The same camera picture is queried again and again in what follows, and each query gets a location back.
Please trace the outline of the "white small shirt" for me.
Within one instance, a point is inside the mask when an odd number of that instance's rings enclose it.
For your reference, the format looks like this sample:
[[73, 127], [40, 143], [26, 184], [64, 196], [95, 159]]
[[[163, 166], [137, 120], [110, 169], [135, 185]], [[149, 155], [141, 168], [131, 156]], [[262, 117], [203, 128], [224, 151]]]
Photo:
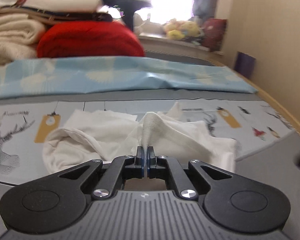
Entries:
[[176, 158], [180, 163], [198, 159], [234, 172], [236, 141], [212, 137], [204, 121], [182, 122], [176, 102], [167, 112], [135, 115], [114, 111], [76, 110], [63, 127], [52, 131], [43, 145], [43, 162], [49, 173], [92, 159], [112, 161], [134, 155], [138, 146], [152, 146], [156, 155]]

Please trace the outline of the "light blue patterned pillowcase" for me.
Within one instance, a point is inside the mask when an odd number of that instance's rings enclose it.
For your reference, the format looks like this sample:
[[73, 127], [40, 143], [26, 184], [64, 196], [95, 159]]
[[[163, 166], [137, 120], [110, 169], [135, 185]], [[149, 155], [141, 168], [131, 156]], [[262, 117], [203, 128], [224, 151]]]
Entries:
[[149, 57], [29, 59], [0, 68], [0, 99], [152, 89], [257, 92], [228, 67]]

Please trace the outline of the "deer print bed sheet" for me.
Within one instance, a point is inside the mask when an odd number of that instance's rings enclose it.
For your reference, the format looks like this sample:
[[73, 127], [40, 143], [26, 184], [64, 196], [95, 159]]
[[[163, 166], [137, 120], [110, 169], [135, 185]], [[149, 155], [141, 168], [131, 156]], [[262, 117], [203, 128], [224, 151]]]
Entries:
[[18, 185], [49, 172], [43, 162], [46, 137], [76, 110], [135, 115], [167, 113], [178, 102], [182, 122], [204, 121], [212, 137], [236, 141], [235, 161], [264, 150], [294, 132], [293, 126], [264, 101], [217, 99], [45, 102], [0, 106], [0, 182]]

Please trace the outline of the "purple box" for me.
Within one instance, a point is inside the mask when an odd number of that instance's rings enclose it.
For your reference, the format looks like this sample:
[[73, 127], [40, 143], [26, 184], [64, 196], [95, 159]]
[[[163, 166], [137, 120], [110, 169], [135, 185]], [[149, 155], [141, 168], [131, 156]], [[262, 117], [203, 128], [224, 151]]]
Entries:
[[252, 73], [255, 68], [256, 59], [248, 54], [238, 52], [234, 70], [249, 79], [252, 76]]

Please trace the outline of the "red folded blanket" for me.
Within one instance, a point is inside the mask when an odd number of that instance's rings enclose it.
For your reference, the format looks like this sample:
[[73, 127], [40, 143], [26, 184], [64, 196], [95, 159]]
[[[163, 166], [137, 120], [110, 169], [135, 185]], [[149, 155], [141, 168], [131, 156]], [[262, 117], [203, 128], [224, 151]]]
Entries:
[[118, 22], [72, 21], [56, 24], [40, 39], [38, 58], [85, 56], [144, 57], [137, 36]]

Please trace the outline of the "yellow plush toys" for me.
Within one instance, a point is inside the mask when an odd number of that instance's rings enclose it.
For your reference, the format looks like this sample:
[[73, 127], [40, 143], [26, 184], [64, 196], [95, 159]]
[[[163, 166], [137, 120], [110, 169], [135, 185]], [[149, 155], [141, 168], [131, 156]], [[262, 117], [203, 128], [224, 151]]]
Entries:
[[162, 25], [166, 37], [170, 40], [182, 41], [194, 38], [202, 38], [204, 33], [194, 21], [178, 21], [172, 19]]

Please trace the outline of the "white plush toy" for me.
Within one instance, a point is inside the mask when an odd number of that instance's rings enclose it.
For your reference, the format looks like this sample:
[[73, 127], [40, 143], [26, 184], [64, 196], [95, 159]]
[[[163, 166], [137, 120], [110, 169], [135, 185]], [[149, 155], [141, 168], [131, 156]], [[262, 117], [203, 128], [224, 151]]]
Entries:
[[139, 14], [136, 12], [133, 16], [133, 32], [135, 35], [140, 36], [144, 33], [150, 33], [151, 31], [151, 25], [149, 18], [146, 20], [143, 20]]

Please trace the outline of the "dark red cushion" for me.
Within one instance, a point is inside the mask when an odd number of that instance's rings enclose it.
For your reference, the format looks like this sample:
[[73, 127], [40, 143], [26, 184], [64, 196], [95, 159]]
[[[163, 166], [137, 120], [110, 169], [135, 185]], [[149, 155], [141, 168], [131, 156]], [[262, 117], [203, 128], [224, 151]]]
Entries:
[[227, 20], [209, 18], [202, 25], [204, 38], [202, 46], [208, 48], [211, 52], [220, 51], [223, 38], [227, 28]]

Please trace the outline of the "dark patterned folded blanket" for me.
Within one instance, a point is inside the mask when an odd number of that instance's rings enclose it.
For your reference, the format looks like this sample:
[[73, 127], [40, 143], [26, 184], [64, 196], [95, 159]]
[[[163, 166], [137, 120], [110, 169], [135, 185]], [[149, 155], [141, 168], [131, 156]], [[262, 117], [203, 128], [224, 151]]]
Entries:
[[26, 7], [0, 8], [0, 15], [4, 14], [27, 14], [30, 18], [47, 25], [71, 21], [113, 22], [112, 16], [106, 12], [50, 12]]

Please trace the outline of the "cream folded blanket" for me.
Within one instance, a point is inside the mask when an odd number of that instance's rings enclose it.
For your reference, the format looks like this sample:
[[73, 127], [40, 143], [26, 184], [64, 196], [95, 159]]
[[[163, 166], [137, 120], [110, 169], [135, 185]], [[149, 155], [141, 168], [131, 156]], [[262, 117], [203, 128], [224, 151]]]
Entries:
[[36, 45], [45, 32], [45, 25], [27, 14], [0, 16], [0, 67], [16, 60], [36, 58]]

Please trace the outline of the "white folded quilt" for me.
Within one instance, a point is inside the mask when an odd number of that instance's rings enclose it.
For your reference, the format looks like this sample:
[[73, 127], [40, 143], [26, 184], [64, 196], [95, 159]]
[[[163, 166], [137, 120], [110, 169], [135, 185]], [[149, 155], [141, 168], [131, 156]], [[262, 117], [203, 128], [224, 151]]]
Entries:
[[103, 6], [103, 0], [26, 0], [23, 7], [50, 12], [97, 12]]

